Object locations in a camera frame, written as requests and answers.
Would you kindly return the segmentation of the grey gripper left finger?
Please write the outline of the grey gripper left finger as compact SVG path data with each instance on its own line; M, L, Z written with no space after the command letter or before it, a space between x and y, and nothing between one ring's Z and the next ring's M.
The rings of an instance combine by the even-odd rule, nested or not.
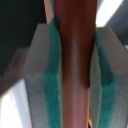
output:
M37 25L23 75L32 128L63 128L61 41L54 20Z

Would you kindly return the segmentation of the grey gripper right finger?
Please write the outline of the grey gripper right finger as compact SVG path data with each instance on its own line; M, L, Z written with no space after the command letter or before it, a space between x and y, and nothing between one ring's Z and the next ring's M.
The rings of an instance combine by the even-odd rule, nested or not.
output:
M93 128L128 128L128 51L108 27L96 29L90 88Z

